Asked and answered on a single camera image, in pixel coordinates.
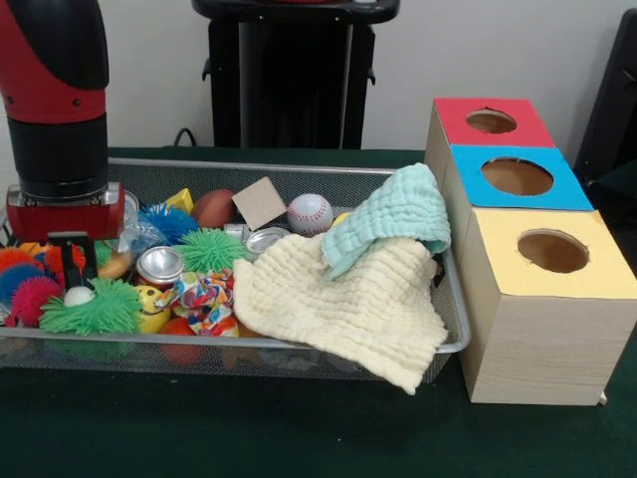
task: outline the towel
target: towel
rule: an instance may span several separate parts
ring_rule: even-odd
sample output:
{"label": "towel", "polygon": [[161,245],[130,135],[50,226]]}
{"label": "towel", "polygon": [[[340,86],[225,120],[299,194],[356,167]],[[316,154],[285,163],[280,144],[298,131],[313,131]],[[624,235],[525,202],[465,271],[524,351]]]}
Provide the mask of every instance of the towel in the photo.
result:
{"label": "towel", "polygon": [[398,169],[325,234],[325,277],[331,280],[346,272],[376,239],[400,236],[424,241],[432,254],[451,244],[445,202],[424,164]]}
{"label": "towel", "polygon": [[290,235],[254,264],[235,261],[236,316],[259,334],[356,361],[414,394],[447,337],[431,305],[431,254],[413,239],[380,240],[326,281],[323,236]]}

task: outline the yellow box top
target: yellow box top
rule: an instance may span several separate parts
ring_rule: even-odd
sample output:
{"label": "yellow box top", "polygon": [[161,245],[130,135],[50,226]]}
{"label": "yellow box top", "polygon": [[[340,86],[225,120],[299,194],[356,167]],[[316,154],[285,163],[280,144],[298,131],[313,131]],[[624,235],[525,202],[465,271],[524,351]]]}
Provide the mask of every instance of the yellow box top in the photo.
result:
{"label": "yellow box top", "polygon": [[637,299],[637,279],[599,212],[474,211],[503,294]]}

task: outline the white wall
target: white wall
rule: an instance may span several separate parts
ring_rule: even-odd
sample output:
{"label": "white wall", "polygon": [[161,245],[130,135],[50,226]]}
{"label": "white wall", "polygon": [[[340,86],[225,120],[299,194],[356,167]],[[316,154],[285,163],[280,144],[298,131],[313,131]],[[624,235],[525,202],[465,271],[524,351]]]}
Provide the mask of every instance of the white wall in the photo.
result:
{"label": "white wall", "polygon": [[[189,0],[102,0],[111,145],[212,143],[207,20]],[[424,148],[435,96],[528,97],[573,160],[622,13],[634,0],[403,0],[376,27],[363,147]],[[0,118],[0,192],[12,171]]]}

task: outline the circular hole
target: circular hole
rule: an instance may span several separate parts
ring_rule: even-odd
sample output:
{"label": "circular hole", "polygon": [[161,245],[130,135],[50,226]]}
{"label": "circular hole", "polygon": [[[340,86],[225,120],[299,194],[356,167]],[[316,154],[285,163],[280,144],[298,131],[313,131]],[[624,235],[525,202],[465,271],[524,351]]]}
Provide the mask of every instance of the circular hole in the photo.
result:
{"label": "circular hole", "polygon": [[485,163],[482,173],[496,189],[516,196],[537,196],[553,187],[550,172],[518,157],[498,157]]}
{"label": "circular hole", "polygon": [[506,113],[488,108],[477,110],[468,115],[467,123],[469,126],[489,134],[511,132],[518,127],[516,121]]}
{"label": "circular hole", "polygon": [[551,272],[568,274],[588,264],[588,249],[568,234],[538,229],[524,234],[518,250],[534,264]]}

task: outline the red box top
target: red box top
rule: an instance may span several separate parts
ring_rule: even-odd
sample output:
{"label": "red box top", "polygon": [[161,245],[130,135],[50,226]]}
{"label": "red box top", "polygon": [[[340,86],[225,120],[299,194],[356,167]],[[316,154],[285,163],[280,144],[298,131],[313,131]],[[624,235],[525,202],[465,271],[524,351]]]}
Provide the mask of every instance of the red box top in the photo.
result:
{"label": "red box top", "polygon": [[451,144],[555,147],[529,100],[437,98]]}

